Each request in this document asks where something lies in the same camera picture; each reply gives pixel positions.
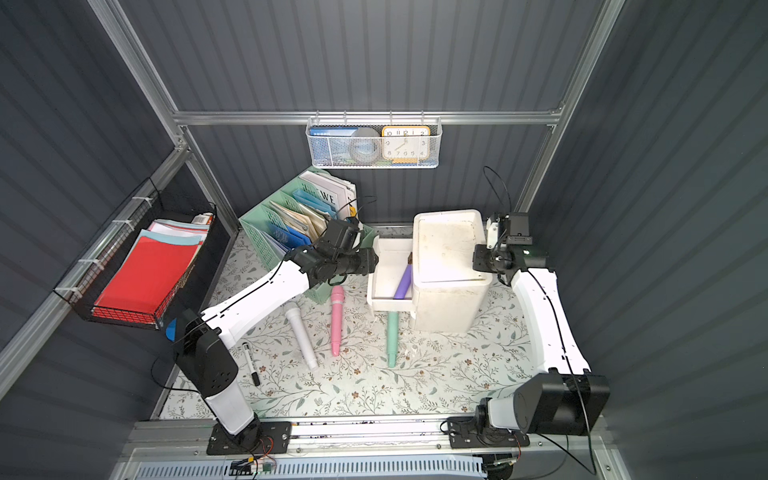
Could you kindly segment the pink microphone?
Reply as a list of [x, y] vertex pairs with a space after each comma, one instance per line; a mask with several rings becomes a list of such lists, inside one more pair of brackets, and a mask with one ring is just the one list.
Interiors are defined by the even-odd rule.
[[345, 290], [341, 285], [336, 285], [331, 290], [331, 354], [338, 357], [341, 353], [342, 331], [343, 331], [343, 310], [345, 301]]

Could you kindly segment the white drawer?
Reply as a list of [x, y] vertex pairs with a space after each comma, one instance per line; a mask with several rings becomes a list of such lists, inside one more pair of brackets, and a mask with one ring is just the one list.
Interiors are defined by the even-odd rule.
[[412, 252], [411, 238], [381, 238], [373, 241], [378, 256], [375, 271], [368, 275], [366, 300], [373, 313], [408, 312], [414, 310], [411, 289], [404, 299], [395, 299], [397, 287], [408, 265]]

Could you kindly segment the white three-drawer storage unit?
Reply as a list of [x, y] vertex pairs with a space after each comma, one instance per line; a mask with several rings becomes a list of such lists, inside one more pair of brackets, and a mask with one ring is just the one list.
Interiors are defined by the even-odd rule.
[[413, 328], [466, 333], [493, 277], [473, 267], [486, 236], [479, 211], [421, 213], [413, 224]]

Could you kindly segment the purple microphone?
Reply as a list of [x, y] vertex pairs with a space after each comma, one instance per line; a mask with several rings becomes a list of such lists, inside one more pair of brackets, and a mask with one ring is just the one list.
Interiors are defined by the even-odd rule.
[[407, 264], [393, 297], [394, 300], [405, 300], [407, 298], [412, 284], [412, 275], [413, 265]]

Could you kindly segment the white microphone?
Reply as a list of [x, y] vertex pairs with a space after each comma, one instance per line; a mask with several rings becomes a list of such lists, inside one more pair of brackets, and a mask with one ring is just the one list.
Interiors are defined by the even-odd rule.
[[303, 359], [310, 370], [318, 368], [318, 361], [314, 347], [310, 341], [308, 331], [304, 325], [301, 310], [294, 302], [287, 302], [284, 305], [286, 319], [291, 325], [295, 338], [298, 342]]

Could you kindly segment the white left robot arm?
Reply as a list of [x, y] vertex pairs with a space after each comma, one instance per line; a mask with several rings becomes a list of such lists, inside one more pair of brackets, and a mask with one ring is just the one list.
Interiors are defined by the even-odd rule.
[[373, 273], [378, 256], [361, 246], [362, 235], [357, 218], [333, 219], [318, 240], [290, 250], [263, 278], [201, 313], [186, 310], [177, 318], [174, 361], [227, 434], [259, 428], [237, 384], [239, 367], [230, 349], [294, 297], [337, 278]]

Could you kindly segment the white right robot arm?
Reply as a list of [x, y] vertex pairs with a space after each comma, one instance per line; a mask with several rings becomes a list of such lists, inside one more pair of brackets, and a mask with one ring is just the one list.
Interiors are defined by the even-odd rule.
[[492, 273], [520, 302], [531, 342], [531, 377], [507, 398], [485, 398], [476, 409], [480, 435], [589, 436], [610, 396], [606, 377], [592, 372], [571, 332], [548, 254], [533, 244], [529, 218], [494, 214], [486, 242], [475, 246], [473, 268]]

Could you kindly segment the blue folder in organizer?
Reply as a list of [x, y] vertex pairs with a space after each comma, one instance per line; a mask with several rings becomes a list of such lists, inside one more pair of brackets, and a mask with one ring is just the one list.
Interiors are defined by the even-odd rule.
[[270, 236], [288, 250], [311, 244], [311, 240], [307, 236], [294, 232], [291, 229], [272, 223], [268, 224], [268, 229]]

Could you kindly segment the white magazine in organizer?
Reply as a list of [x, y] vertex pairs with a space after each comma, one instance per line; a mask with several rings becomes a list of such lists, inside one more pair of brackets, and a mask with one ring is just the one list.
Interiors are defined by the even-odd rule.
[[339, 218], [356, 217], [358, 200], [356, 186], [324, 171], [305, 170], [298, 175], [304, 189], [330, 205]]

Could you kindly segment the mint green file organizer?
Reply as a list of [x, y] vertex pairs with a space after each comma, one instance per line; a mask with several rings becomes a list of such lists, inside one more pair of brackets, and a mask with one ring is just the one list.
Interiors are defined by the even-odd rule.
[[239, 222], [264, 268], [313, 236], [311, 219], [344, 220], [359, 212], [356, 186], [311, 167], [243, 214]]

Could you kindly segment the grey tape roll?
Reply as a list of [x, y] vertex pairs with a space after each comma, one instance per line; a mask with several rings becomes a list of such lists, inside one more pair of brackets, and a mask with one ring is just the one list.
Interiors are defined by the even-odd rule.
[[371, 127], [357, 128], [348, 143], [348, 153], [357, 164], [370, 165], [381, 155], [380, 133]]

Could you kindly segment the blue box in basket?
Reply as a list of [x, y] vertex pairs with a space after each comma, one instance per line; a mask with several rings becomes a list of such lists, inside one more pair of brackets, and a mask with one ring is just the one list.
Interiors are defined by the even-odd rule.
[[357, 127], [310, 126], [307, 141], [315, 167], [331, 167], [351, 160], [350, 139]]

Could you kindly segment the yellow alarm clock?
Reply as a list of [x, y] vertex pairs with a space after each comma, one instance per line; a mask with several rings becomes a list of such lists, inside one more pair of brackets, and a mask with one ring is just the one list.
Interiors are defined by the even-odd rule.
[[419, 163], [430, 157], [431, 129], [426, 125], [382, 128], [382, 157], [393, 163]]

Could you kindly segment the black white marker pen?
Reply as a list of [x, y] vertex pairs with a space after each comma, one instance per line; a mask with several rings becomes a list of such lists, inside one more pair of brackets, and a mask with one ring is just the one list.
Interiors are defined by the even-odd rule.
[[249, 376], [252, 380], [252, 383], [255, 387], [261, 386], [261, 379], [259, 376], [258, 369], [256, 368], [256, 364], [254, 362], [253, 358], [253, 349], [249, 345], [248, 342], [243, 342], [241, 344], [241, 349], [243, 351], [243, 355], [245, 357], [246, 366], [248, 368]]

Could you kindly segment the blue-lid clear jar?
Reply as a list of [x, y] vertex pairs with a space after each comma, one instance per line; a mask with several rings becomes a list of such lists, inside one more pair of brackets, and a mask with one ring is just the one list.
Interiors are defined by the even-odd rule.
[[176, 337], [176, 326], [177, 326], [177, 320], [173, 319], [167, 324], [165, 328], [165, 336], [171, 342], [173, 342]]

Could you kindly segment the red paper folder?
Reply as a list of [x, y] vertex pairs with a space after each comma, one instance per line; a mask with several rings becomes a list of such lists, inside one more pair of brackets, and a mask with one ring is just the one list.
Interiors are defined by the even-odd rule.
[[142, 230], [128, 256], [101, 295], [94, 313], [110, 317], [156, 311], [193, 263], [207, 234], [154, 223]]

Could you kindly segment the white ribbed front cover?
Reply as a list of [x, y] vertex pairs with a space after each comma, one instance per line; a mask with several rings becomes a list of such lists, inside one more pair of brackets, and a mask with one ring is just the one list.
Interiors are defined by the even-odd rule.
[[485, 479], [483, 461], [465, 455], [156, 461], [141, 463], [131, 479]]

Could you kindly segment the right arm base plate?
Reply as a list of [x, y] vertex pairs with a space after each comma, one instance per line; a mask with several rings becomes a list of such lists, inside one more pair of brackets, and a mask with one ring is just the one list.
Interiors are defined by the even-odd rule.
[[442, 421], [440, 431], [448, 436], [452, 449], [528, 447], [530, 439], [517, 430], [481, 425], [470, 416], [453, 416]]

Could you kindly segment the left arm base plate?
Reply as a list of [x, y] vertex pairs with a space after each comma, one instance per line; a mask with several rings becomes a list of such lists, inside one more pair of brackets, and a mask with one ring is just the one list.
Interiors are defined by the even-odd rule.
[[213, 426], [206, 454], [283, 454], [288, 450], [293, 424], [289, 421], [261, 421], [255, 417], [238, 434], [229, 433], [219, 422]]

